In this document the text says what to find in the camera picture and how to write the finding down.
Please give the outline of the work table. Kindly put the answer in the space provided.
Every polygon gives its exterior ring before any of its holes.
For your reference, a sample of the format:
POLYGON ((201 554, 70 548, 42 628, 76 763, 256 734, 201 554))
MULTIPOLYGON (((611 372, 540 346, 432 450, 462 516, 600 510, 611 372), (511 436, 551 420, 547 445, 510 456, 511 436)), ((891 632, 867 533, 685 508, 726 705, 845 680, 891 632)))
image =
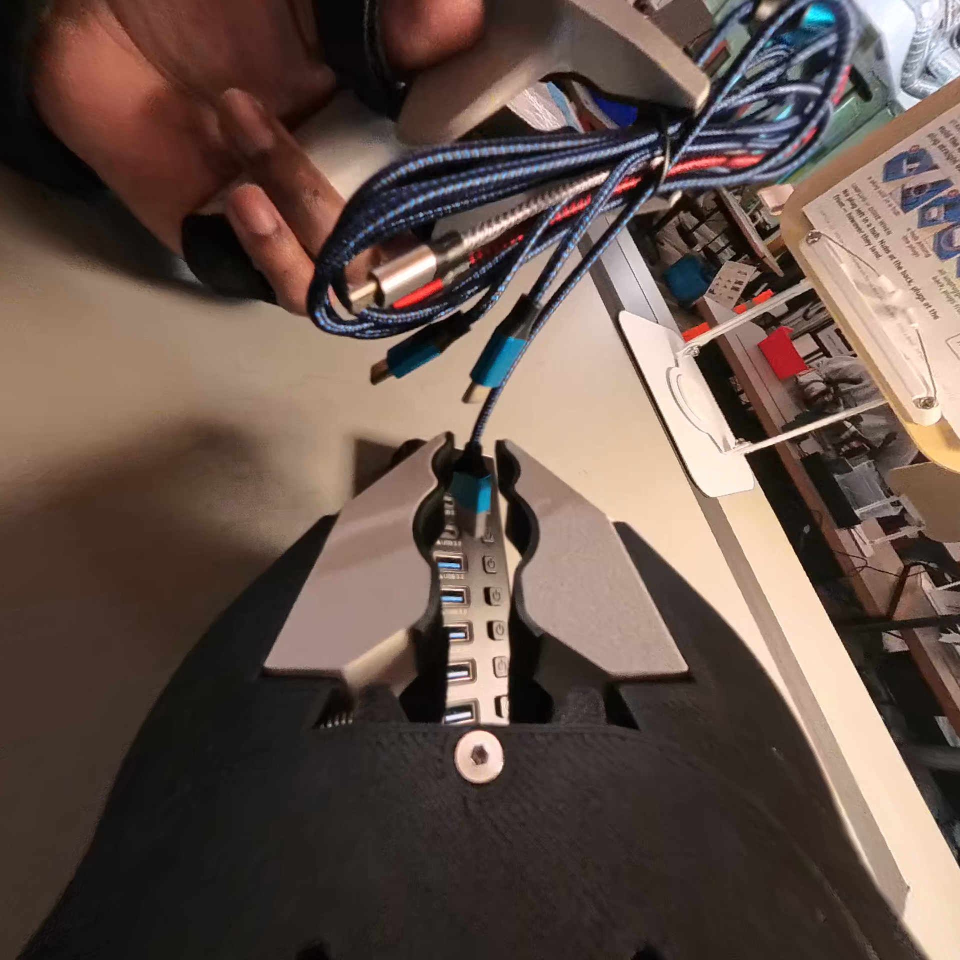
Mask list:
MULTIPOLYGON (((701 348, 695 359, 735 436, 751 442, 780 433, 784 415, 797 409, 760 351, 762 339, 760 328, 745 324, 701 348)), ((835 523, 834 507, 845 519, 852 510, 839 486, 816 485, 830 476, 816 438, 766 447, 747 460, 835 623, 934 616, 922 588, 924 570, 910 568, 899 587, 906 567, 893 544, 862 541, 882 535, 877 522, 849 529, 835 523)), ((958 650, 940 636, 937 626, 842 634, 876 677, 881 701, 898 709, 909 738, 946 747, 958 742, 958 650)))

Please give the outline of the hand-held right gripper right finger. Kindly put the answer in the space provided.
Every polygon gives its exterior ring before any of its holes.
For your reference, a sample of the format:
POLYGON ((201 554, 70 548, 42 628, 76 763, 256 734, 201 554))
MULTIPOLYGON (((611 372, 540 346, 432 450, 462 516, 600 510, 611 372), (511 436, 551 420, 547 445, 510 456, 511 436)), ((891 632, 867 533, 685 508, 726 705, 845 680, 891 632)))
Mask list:
POLYGON ((512 575, 512 714, 548 714, 576 690, 673 682, 690 666, 615 523, 510 440, 496 444, 512 575))

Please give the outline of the white picture sign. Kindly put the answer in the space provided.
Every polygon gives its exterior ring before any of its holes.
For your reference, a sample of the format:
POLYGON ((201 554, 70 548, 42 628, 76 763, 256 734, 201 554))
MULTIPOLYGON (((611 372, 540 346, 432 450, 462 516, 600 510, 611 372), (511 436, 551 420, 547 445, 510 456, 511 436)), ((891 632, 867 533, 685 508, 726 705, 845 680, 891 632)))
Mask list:
POLYGON ((747 284, 757 272, 756 267, 749 262, 727 260, 721 265, 703 296, 717 305, 734 309, 743 298, 747 284))

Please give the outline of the person's left forearm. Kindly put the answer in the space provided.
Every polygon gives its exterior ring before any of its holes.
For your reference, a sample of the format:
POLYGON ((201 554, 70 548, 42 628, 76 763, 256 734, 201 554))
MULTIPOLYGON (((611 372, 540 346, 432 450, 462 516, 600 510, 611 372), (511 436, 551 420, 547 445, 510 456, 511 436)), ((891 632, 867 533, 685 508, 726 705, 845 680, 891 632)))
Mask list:
POLYGON ((100 177, 57 138, 34 101, 40 44, 53 1, 1 3, 1 162, 36 184, 85 196, 100 177))

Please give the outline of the person's left hand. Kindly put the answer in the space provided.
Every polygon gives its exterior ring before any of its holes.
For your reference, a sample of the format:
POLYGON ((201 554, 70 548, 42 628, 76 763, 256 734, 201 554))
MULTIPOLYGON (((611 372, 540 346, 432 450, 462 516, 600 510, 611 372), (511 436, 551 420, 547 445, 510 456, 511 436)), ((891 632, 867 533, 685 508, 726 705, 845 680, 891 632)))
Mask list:
POLYGON ((51 133, 167 250, 208 201, 278 304, 306 315, 344 202, 289 131, 358 81, 399 85, 469 49, 484 3, 56 2, 32 99, 51 133))

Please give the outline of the black USB hub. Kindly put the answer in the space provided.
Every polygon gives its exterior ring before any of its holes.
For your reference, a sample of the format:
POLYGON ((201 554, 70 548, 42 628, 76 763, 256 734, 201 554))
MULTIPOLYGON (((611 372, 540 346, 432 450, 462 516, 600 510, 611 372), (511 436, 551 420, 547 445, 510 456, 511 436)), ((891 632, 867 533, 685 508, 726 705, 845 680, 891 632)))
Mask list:
POLYGON ((510 719, 511 590, 506 538, 499 510, 494 463, 468 454, 478 468, 480 504, 470 512, 455 495, 470 491, 461 476, 463 451, 453 435, 411 439, 392 453, 390 463, 356 489, 338 512, 360 542, 359 564, 366 577, 355 602, 358 612, 388 599, 388 589, 408 588, 403 572, 374 574, 374 560, 400 547, 402 561, 413 546, 431 565, 430 594, 414 583, 414 610, 426 612, 400 638, 414 655, 414 674, 400 678, 399 706, 412 722, 445 725, 507 724, 510 719))

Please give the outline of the white document stand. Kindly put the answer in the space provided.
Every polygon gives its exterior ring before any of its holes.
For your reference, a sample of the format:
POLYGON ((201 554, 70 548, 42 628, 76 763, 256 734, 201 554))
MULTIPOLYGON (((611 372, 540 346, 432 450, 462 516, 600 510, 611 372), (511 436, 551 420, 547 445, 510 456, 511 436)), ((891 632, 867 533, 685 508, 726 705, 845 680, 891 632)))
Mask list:
POLYGON ((906 293, 885 277, 841 283, 835 306, 840 320, 864 339, 863 351, 884 381, 881 398, 822 414, 809 423, 758 442, 738 438, 697 365, 702 350, 750 323, 766 309, 781 306, 810 290, 828 286, 804 279, 742 314, 685 341, 669 325, 626 310, 618 326, 684 469, 709 498, 745 493, 753 486, 747 456, 861 416, 882 406, 899 409, 905 426, 958 429, 958 385, 944 375, 946 359, 925 337, 919 313, 906 293))

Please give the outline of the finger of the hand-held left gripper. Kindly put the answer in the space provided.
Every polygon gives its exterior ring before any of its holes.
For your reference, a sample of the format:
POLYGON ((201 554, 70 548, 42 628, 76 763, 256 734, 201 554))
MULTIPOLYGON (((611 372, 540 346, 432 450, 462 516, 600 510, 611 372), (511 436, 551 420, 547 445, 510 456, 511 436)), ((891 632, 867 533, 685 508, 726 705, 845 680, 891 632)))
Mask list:
POLYGON ((711 83, 647 15, 622 1, 495 1, 468 50, 415 78, 396 120, 402 145, 462 138, 523 90, 573 77, 614 99, 698 112, 711 83))

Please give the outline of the red plastic bin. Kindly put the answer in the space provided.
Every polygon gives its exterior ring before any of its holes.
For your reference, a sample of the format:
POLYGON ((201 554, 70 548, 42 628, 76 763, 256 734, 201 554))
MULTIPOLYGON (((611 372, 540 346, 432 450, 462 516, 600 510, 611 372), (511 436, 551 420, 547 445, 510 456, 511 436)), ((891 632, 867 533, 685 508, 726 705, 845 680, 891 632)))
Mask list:
POLYGON ((792 327, 780 326, 757 345, 772 374, 780 382, 802 377, 812 371, 810 364, 799 353, 793 334, 792 327))

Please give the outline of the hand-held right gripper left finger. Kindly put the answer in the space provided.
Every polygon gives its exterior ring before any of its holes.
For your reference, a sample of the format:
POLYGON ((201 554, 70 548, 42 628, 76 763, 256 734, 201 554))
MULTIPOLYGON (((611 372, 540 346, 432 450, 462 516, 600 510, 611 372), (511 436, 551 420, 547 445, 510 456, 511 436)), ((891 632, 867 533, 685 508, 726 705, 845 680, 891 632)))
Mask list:
POLYGON ((342 506, 265 658, 267 676, 332 681, 353 698, 387 687, 417 710, 443 707, 449 642, 431 551, 455 459, 454 435, 442 431, 396 453, 342 506))

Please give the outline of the blue bucket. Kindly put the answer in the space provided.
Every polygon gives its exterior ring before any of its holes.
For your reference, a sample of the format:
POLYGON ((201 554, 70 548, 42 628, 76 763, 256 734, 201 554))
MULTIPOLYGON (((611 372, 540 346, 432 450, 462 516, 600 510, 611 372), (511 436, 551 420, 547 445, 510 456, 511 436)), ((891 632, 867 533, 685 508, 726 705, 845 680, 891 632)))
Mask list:
POLYGON ((663 272, 663 282, 680 306, 692 306, 708 292, 717 269, 699 254, 688 253, 663 272))

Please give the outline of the silver air duct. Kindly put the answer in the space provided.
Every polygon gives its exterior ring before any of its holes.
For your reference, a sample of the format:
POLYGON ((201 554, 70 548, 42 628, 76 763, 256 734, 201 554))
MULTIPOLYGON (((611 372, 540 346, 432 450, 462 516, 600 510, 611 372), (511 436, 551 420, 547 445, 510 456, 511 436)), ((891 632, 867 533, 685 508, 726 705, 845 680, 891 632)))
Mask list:
POLYGON ((907 1, 915 28, 904 57, 899 89, 923 100, 959 78, 959 2, 907 1))

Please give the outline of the printed instruction sheet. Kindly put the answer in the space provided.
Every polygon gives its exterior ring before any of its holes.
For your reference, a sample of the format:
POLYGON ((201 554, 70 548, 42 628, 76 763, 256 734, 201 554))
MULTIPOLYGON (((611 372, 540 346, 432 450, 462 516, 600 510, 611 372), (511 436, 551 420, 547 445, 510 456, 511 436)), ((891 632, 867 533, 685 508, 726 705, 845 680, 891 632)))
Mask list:
POLYGON ((911 130, 804 206, 811 226, 857 251, 918 309, 922 330, 959 332, 959 108, 911 130))

